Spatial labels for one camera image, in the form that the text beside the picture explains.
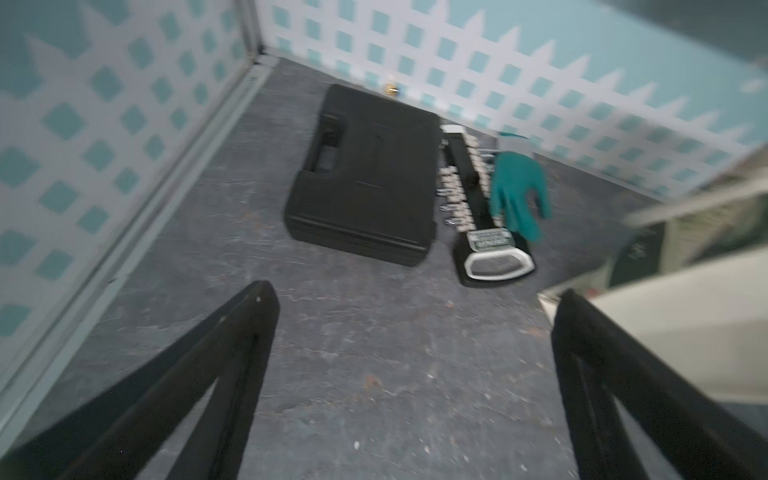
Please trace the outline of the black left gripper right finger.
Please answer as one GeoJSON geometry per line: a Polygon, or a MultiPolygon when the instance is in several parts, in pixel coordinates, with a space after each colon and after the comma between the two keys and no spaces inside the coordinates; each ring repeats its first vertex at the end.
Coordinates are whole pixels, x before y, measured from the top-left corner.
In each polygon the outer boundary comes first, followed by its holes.
{"type": "Polygon", "coordinates": [[[551,345],[580,478],[647,478],[620,407],[684,479],[766,478],[763,436],[572,290],[561,297],[551,345]]]}

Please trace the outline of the cream floral canvas tote bag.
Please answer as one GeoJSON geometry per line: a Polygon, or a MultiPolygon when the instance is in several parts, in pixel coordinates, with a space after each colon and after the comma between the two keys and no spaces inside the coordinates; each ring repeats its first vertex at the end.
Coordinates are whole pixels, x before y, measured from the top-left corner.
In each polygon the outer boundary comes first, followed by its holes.
{"type": "Polygon", "coordinates": [[[718,401],[767,402],[767,149],[706,189],[627,215],[630,241],[572,290],[718,401]]]}

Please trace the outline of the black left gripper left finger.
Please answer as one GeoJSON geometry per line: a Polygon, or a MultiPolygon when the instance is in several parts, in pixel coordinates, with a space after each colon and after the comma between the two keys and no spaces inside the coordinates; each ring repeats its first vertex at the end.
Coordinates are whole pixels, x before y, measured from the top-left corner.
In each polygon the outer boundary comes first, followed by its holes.
{"type": "Polygon", "coordinates": [[[171,479],[239,474],[280,314],[255,281],[151,361],[1,460],[4,479],[133,479],[205,392],[171,479]]]}

